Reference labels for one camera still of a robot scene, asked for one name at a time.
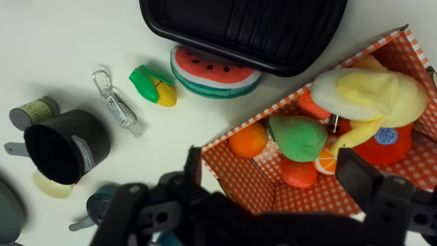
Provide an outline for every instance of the pan handle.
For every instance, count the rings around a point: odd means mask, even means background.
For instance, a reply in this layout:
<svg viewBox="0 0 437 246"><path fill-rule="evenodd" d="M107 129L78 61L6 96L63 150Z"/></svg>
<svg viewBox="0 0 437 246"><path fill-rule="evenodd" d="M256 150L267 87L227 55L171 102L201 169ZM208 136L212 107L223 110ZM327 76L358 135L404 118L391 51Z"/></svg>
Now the pan handle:
<svg viewBox="0 0 437 246"><path fill-rule="evenodd" d="M23 143L8 143L4 145L4 150L11 156L29 158L26 144L23 144Z"/></svg>
<svg viewBox="0 0 437 246"><path fill-rule="evenodd" d="M70 225L69 230L70 232L79 232L79 230L93 227L93 226L94 226L94 222L89 217L86 217L81 222Z"/></svg>

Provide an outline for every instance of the green ball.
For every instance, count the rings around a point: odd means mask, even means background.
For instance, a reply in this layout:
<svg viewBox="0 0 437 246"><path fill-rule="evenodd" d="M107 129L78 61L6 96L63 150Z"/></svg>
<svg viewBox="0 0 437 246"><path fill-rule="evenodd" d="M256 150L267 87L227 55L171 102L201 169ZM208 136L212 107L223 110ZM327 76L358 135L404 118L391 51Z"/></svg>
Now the green ball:
<svg viewBox="0 0 437 246"><path fill-rule="evenodd" d="M308 117L273 115L269 132L283 155L298 163L316 160L328 139L327 129Z"/></svg>

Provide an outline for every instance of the watermelon slice toy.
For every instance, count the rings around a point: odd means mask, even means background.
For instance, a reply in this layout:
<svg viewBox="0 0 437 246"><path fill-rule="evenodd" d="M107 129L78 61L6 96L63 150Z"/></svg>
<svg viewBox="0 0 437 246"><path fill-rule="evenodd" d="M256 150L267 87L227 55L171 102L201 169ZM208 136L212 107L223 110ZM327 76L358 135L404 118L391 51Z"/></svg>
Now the watermelon slice toy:
<svg viewBox="0 0 437 246"><path fill-rule="evenodd" d="M183 87L212 99L245 96L258 87L261 77L250 68L213 62L182 47L172 51L171 66Z"/></svg>

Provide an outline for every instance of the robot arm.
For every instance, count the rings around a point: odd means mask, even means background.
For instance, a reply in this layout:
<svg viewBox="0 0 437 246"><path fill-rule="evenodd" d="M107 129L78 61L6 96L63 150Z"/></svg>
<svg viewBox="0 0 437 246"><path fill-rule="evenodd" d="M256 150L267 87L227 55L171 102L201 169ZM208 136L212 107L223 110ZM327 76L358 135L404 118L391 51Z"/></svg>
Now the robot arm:
<svg viewBox="0 0 437 246"><path fill-rule="evenodd" d="M172 232L187 246L403 245L407 232L437 245L437 193L400 177L384 177L351 150L342 150L336 178L366 214L363 223L335 214L254 217L200 186L201 150L191 148L183 173L167 174L149 191L119 189L92 246L146 246Z"/></svg>

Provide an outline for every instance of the toy food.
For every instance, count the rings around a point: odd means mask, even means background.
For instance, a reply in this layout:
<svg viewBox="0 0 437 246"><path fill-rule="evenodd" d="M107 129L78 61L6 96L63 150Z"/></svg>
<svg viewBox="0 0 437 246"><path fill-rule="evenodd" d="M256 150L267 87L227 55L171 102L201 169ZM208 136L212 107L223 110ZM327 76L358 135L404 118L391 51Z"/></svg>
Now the toy food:
<svg viewBox="0 0 437 246"><path fill-rule="evenodd" d="M54 199L67 199L73 192L73 186L60 185L48 178L45 178L40 171L33 174L33 184L47 196Z"/></svg>
<svg viewBox="0 0 437 246"><path fill-rule="evenodd" d="M313 162L328 139L325 128L308 117L273 115L269 132L283 155L294 162Z"/></svg>
<svg viewBox="0 0 437 246"><path fill-rule="evenodd" d="M282 159L282 180L284 184L298 189L309 189L317 182L317 170L313 163L295 163Z"/></svg>
<svg viewBox="0 0 437 246"><path fill-rule="evenodd" d="M32 125L52 119L60 114L59 104L51 98L43 98L10 111L11 124L22 132Z"/></svg>
<svg viewBox="0 0 437 246"><path fill-rule="evenodd" d="M183 87L193 94L213 99L247 95L258 87L261 77L257 70L215 62L182 47L172 51L171 66Z"/></svg>
<svg viewBox="0 0 437 246"><path fill-rule="evenodd" d="M331 148L338 137L329 137L320 156L313 162L316 170L324 176L335 176L338 169L338 158L332 155Z"/></svg>
<svg viewBox="0 0 437 246"><path fill-rule="evenodd" d="M243 159L258 156L267 147L268 133L260 124L253 124L230 139L231 151Z"/></svg>
<svg viewBox="0 0 437 246"><path fill-rule="evenodd" d="M362 61L354 63L353 69L387 72L387 69L373 55L369 55L369 57L363 58Z"/></svg>
<svg viewBox="0 0 437 246"><path fill-rule="evenodd" d="M318 121L324 121L331 117L331 113L325 111L313 102L310 92L303 94L298 98L298 106L303 114L313 117Z"/></svg>
<svg viewBox="0 0 437 246"><path fill-rule="evenodd" d="M129 78L144 99L163 107L176 104L175 83L165 80L146 66L137 68Z"/></svg>
<svg viewBox="0 0 437 246"><path fill-rule="evenodd" d="M343 133L351 130L350 121L340 121ZM398 129L380 129L366 143L357 145L354 151L373 166L388 166L402 160L413 148L413 125Z"/></svg>
<svg viewBox="0 0 437 246"><path fill-rule="evenodd" d="M342 69L320 76L312 91L316 104L351 121L351 132L332 147L354 148L381 128L403 128L426 110L428 96L414 78L392 72Z"/></svg>

